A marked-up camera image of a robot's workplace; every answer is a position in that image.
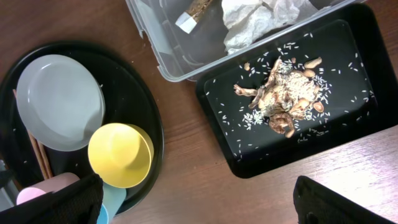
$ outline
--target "yellow bowl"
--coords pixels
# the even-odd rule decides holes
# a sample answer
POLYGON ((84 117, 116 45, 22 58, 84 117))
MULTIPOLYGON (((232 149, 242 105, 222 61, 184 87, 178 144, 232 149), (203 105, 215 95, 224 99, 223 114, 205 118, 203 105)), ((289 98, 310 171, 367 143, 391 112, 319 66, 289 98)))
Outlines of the yellow bowl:
POLYGON ((91 167, 113 187, 140 184, 149 173, 153 156, 154 145, 149 135, 132 124, 106 124, 88 143, 91 167))

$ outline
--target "clear plastic storage box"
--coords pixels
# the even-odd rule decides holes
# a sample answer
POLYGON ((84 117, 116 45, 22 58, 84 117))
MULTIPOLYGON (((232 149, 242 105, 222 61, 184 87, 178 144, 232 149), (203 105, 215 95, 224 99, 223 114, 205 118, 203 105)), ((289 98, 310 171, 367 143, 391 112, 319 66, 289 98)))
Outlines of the clear plastic storage box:
POLYGON ((227 55, 224 38, 228 30, 223 23, 221 0, 214 0, 202 20, 190 34, 175 25, 175 21, 193 0, 126 0, 141 37, 144 31, 152 44, 158 69, 170 82, 196 80, 212 67, 260 47, 266 42, 301 27, 325 14, 359 0, 310 0, 318 9, 331 6, 279 32, 270 32, 241 51, 227 55))

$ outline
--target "black fabric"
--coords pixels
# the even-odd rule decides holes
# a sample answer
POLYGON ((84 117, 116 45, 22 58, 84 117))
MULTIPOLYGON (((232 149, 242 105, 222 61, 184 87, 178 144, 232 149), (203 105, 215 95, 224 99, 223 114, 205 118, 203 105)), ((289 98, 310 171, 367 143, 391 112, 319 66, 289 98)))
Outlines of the black fabric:
POLYGON ((394 224, 305 176, 298 177, 293 198, 299 224, 394 224))
POLYGON ((94 224, 100 214, 103 181, 89 175, 70 186, 47 193, 0 213, 1 223, 94 224))

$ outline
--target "gray plate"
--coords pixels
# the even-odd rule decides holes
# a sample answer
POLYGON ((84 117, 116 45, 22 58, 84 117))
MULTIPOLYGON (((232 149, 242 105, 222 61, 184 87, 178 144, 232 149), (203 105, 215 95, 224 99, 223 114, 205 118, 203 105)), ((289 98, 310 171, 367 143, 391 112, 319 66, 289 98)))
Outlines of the gray plate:
POLYGON ((63 55, 37 58, 25 68, 17 85, 17 107, 32 135, 58 151, 86 146, 105 111, 91 73, 63 55))

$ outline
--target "table surface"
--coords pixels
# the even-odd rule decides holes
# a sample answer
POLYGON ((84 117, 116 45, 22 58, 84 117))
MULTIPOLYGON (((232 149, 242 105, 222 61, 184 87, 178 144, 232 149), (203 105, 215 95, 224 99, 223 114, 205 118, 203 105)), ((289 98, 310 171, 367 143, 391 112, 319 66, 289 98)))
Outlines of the table surface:
MULTIPOLYGON (((398 1, 367 4, 398 71, 398 1)), ((148 196, 113 223, 296 223, 292 194, 300 175, 398 222, 398 126, 240 179, 221 153, 196 99, 195 83, 162 78, 124 0, 1 1, 0 33, 0 80, 35 46, 78 39, 118 52, 149 86, 164 124, 164 165, 148 196)))

